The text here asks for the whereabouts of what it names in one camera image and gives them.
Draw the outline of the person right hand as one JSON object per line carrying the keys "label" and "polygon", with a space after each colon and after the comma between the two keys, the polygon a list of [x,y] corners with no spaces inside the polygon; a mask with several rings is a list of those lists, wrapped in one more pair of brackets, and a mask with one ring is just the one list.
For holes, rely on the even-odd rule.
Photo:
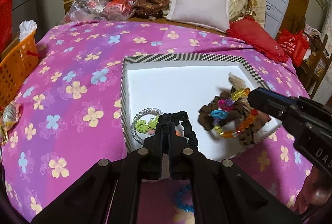
{"label": "person right hand", "polygon": [[302,189],[295,200],[295,210],[304,213],[310,205],[322,206],[331,196],[331,177],[324,171],[312,166]]}

